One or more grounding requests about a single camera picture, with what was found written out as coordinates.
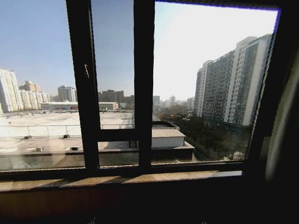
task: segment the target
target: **wall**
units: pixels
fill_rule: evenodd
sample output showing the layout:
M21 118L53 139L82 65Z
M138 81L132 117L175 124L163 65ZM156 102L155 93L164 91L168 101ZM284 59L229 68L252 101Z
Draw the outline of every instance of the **wall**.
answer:
M184 137L152 138L151 141L152 148L179 147L179 146L184 146Z

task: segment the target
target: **rooftop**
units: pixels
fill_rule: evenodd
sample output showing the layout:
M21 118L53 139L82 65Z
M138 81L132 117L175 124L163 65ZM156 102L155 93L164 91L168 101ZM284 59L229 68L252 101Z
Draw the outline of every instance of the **rooftop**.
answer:
M175 137L185 137L177 129L152 129L151 130L152 138L175 138Z

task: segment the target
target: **window mullion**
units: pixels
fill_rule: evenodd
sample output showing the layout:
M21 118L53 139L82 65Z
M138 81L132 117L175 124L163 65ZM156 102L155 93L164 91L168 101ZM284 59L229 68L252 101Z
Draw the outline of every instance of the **window mullion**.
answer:
M134 1L135 128L139 166L151 163L155 1Z

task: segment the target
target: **white warehouse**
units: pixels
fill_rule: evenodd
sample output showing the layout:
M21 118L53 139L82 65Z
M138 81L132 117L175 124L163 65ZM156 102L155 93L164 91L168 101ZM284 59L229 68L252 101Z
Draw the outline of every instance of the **white warehouse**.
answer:
M118 103L116 102L99 102L99 108L102 110L117 110ZM41 104L42 110L78 110L78 102L49 102Z

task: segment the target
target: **gray building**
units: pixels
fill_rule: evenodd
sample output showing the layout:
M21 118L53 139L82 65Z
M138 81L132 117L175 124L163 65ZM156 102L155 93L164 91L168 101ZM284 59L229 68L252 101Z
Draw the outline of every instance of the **gray building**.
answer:
M193 110L194 109L194 97L187 99L187 109Z
M170 104L170 106L176 104L176 97L175 96L169 97L169 104Z
M153 106L160 106L160 96L153 96Z
M207 61L197 73L193 114L206 119L252 124L271 35L247 37L236 49Z
M58 95L62 102L69 101L69 102L76 102L76 94L75 88L70 86L59 86L58 87Z

